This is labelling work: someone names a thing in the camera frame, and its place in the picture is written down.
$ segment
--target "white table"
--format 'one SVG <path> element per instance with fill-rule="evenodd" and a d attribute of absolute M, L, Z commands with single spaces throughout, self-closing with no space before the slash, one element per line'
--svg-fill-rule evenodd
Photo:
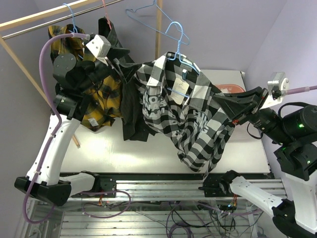
<path fill-rule="evenodd" d="M 233 70 L 203 70 L 213 84 L 237 84 L 245 89 L 241 73 Z M 212 173 L 235 170 L 239 173 L 269 173 L 261 140 L 246 132 L 247 124 L 235 128 L 222 159 Z M 259 132 L 250 127 L 250 132 Z M 123 141 L 122 122 L 91 132 L 84 126 L 76 131 L 81 144 L 70 143 L 61 172 L 87 170 L 95 173 L 189 173 L 192 172 L 177 157 L 177 149 L 163 134 L 149 136 L 147 142 Z"/>

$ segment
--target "black garment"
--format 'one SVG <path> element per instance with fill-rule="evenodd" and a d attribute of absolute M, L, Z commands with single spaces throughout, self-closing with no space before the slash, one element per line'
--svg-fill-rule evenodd
<path fill-rule="evenodd" d="M 115 32 L 113 23 L 110 22 L 111 29 L 106 18 L 99 19 L 99 35 L 105 36 L 112 46 L 122 48 Z M 134 84 L 134 74 L 142 66 L 136 64 L 129 55 L 126 55 L 115 62 L 117 68 L 123 73 L 122 81 L 122 101 L 120 111 L 123 123 L 123 139 L 147 141 L 149 132 L 155 134 L 144 122 L 142 106 L 140 105 L 139 92 Z"/>

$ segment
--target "paper tag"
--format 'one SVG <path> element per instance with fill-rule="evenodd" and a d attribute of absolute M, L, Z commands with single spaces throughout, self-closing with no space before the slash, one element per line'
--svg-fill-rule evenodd
<path fill-rule="evenodd" d="M 173 85 L 174 91 L 185 95 L 187 93 L 188 88 L 189 84 L 187 82 L 181 80 L 180 78 L 176 78 Z M 182 104 L 184 96 L 178 93 L 172 92 L 170 96 L 174 100 L 174 102 L 176 102 L 177 104 Z"/>
<path fill-rule="evenodd" d="M 92 126 L 99 126 L 98 122 L 94 118 L 89 118 L 88 121 Z"/>

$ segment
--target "wooden frame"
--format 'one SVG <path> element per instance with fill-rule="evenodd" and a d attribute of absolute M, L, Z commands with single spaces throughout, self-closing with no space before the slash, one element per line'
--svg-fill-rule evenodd
<path fill-rule="evenodd" d="M 78 8 L 81 6 L 85 6 L 87 4 L 97 2 L 99 0 L 78 0 L 75 2 L 71 2 L 68 5 L 72 8 Z M 163 0 L 158 0 L 158 6 L 162 8 Z M 68 7 L 65 5 L 58 6 L 49 10 L 41 11 L 29 16 L 21 17 L 12 21 L 8 21 L 5 23 L 0 24 L 0 31 L 4 31 L 7 29 L 11 29 L 17 26 L 25 25 L 30 22 L 34 22 L 40 19 L 44 19 L 49 16 L 53 16 L 65 11 L 69 11 Z M 162 25 L 162 12 L 157 9 L 157 29 L 160 31 Z M 156 46 L 155 46 L 155 59 L 158 58 L 160 53 L 160 42 L 161 42 L 161 35 L 159 32 L 156 32 Z M 0 44 L 3 46 L 3 48 L 7 51 L 7 53 L 10 55 L 10 57 L 14 60 L 14 62 L 19 66 L 19 68 L 22 70 L 22 72 L 25 74 L 25 76 L 29 79 L 29 81 L 32 83 L 32 85 L 35 87 L 35 89 L 39 92 L 39 94 L 42 96 L 42 98 L 47 102 L 47 98 L 45 96 L 45 93 L 41 89 L 41 87 L 37 84 L 34 77 L 30 74 L 30 72 L 27 70 L 27 68 L 23 65 L 22 61 L 19 59 L 19 57 L 14 53 L 12 48 L 3 40 L 2 36 L 0 35 Z M 80 148 L 80 144 L 76 138 L 75 135 L 73 135 L 73 141 L 75 142 L 76 146 Z"/>

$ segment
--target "metal rod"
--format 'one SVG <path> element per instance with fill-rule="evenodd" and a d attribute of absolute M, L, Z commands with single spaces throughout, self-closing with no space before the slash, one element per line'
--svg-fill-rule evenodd
<path fill-rule="evenodd" d="M 112 4 L 121 2 L 121 1 L 124 1 L 124 0 L 111 1 L 109 3 L 106 3 L 106 6 L 109 6 L 109 5 L 112 5 Z M 74 16 L 80 16 L 80 15 L 83 15 L 85 13 L 100 9 L 102 7 L 104 7 L 103 4 L 101 4 L 99 6 L 95 6 L 95 7 L 89 8 L 89 9 L 86 9 L 86 10 L 83 10 L 83 11 L 79 11 L 79 12 L 75 13 Z M 58 19 L 53 20 L 53 21 L 49 21 L 49 22 L 46 22 L 46 23 L 43 23 L 43 24 L 40 24 L 40 25 L 37 25 L 37 26 L 33 26 L 33 27 L 30 27 L 30 28 L 27 28 L 27 29 L 22 30 L 22 31 L 18 31 L 18 32 L 3 36 L 2 39 L 3 40 L 7 40 L 7 39 L 10 39 L 10 38 L 13 38 L 13 37 L 16 37 L 16 36 L 31 32 L 31 31 L 35 31 L 37 29 L 40 29 L 40 28 L 43 28 L 43 27 L 46 27 L 46 26 L 50 26 L 52 24 L 55 24 L 55 23 L 58 23 L 58 22 L 61 22 L 61 21 L 64 21 L 64 20 L 71 19 L 72 17 L 73 17 L 72 15 L 64 16 L 64 17 L 58 18 Z"/>

